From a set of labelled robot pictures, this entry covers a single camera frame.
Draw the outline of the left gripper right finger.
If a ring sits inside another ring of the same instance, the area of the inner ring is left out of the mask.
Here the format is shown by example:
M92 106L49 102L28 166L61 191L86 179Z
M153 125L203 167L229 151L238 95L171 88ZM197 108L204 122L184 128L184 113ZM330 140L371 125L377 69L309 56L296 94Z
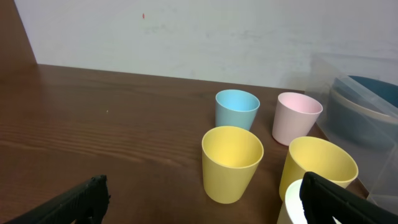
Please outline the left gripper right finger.
M397 215L362 199L314 172L306 172L300 186L308 224L394 224Z

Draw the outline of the dark blue bowl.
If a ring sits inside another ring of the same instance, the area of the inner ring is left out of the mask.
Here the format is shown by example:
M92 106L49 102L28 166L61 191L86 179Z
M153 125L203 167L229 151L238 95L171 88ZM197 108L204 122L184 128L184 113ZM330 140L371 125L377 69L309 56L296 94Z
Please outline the dark blue bowl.
M397 85L372 78L354 75L350 75L349 77L363 87L367 88L369 91L376 94L378 97L397 107ZM363 91L361 91L361 93L356 93L346 83L347 81L345 81L345 79L341 81L339 78L336 78L333 83L333 89L336 90L341 96L353 103L356 103L357 105L361 105L372 110L377 110L377 108L368 101L368 99L371 98L370 96L363 96Z
M385 123L357 113L330 95L326 124L340 138L357 145L380 150L397 146L397 124Z

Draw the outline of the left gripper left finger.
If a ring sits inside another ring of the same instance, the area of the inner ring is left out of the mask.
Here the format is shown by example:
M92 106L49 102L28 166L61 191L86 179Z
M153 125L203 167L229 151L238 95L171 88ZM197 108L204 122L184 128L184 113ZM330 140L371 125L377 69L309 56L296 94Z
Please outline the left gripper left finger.
M100 224L109 199L107 177L97 175L7 223Z

